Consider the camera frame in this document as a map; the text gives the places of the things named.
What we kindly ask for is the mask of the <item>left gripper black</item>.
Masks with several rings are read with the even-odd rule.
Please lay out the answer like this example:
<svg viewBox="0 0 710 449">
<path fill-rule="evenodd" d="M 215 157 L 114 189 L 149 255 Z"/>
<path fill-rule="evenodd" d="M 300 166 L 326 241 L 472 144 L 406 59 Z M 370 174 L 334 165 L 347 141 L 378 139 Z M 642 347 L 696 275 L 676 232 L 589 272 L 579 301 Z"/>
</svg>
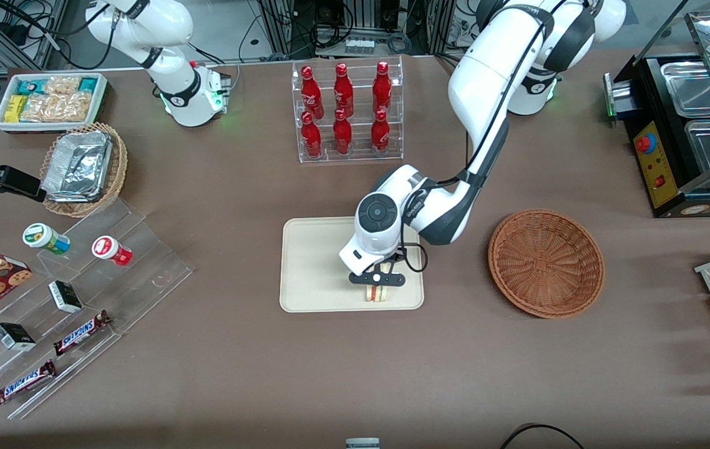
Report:
<svg viewBox="0 0 710 449">
<path fill-rule="evenodd" d="M 349 282 L 355 285 L 373 285 L 373 276 L 379 275 L 381 276 L 381 285 L 383 286 L 404 286 L 406 277 L 396 268 L 399 263 L 404 261 L 406 261 L 406 251 L 404 249 L 397 249 L 390 256 L 369 265 L 361 275 L 349 273 Z"/>
</svg>

